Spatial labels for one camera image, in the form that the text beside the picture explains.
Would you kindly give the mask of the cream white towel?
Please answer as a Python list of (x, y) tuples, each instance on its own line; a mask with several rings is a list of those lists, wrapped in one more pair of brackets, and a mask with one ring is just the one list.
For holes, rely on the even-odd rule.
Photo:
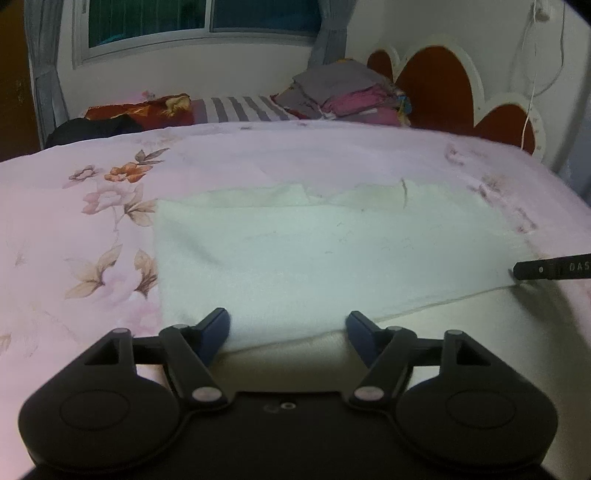
[(380, 320), (503, 288), (531, 254), (482, 198), (410, 181), (160, 201), (154, 238), (164, 321), (222, 307), (230, 351), (338, 331), (354, 310)]

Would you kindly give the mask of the folded grey pink clothes stack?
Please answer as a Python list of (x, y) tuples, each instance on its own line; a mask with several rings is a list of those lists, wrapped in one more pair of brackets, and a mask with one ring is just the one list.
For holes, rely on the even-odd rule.
[(353, 59), (311, 67), (271, 98), (308, 120), (409, 127), (410, 99), (391, 80)]

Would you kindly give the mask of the red heart-shaped headboard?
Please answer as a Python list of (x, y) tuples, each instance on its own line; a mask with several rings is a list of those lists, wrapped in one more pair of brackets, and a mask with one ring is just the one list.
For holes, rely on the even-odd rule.
[(413, 127), (512, 145), (543, 159), (546, 132), (534, 102), (516, 92), (487, 96), (476, 64), (451, 37), (429, 36), (404, 55), (383, 42), (367, 66), (409, 96)]

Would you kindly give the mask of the red orange floral cloth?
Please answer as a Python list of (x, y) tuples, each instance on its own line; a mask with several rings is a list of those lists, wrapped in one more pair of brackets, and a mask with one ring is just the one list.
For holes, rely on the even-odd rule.
[(187, 94), (164, 96), (140, 103), (93, 106), (84, 117), (88, 120), (107, 120), (129, 116), (144, 130), (193, 124), (191, 99)]

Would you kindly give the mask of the grey white striped cloth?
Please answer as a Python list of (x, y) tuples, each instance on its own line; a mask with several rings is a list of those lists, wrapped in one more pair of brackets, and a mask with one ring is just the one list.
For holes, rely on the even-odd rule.
[(212, 97), (190, 102), (194, 124), (297, 120), (270, 96)]

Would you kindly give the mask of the black garment on bed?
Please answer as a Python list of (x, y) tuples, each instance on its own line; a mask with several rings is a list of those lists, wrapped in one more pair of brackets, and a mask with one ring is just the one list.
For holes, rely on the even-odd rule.
[(85, 140), (110, 138), (143, 131), (142, 126), (126, 114), (102, 120), (76, 118), (68, 120), (57, 127), (47, 137), (44, 147), (51, 148)]

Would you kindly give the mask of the brown wooden door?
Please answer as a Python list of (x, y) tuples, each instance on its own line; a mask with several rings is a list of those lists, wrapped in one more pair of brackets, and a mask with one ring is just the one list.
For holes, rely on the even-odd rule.
[(24, 28), (24, 2), (1, 2), (1, 161), (40, 149)]

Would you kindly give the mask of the grey curtain right side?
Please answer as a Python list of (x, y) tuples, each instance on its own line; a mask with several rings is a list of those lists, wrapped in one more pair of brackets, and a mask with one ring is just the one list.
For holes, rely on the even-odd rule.
[(321, 27), (308, 58), (308, 68), (334, 63), (345, 58), (349, 21), (356, 0), (321, 0)]

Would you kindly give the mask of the grey curtain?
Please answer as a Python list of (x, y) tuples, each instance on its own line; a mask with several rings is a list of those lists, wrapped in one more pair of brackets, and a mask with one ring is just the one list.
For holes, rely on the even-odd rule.
[(69, 119), (57, 71), (62, 13), (62, 1), (24, 2), (24, 31), (32, 95), (42, 145), (58, 126)]
[(321, 27), (308, 58), (308, 68), (334, 63), (345, 58), (349, 21), (356, 0), (321, 0)]

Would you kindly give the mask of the white framed window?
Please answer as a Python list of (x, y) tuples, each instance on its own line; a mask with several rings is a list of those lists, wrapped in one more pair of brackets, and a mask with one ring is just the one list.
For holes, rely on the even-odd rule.
[(317, 1), (91, 0), (73, 3), (75, 67), (188, 43), (310, 45)]

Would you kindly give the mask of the grey curtain left side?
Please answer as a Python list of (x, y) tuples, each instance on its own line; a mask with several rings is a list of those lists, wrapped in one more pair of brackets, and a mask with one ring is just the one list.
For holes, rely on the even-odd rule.
[(24, 31), (32, 95), (42, 145), (58, 126), (69, 119), (57, 71), (62, 13), (62, 1), (24, 2)]

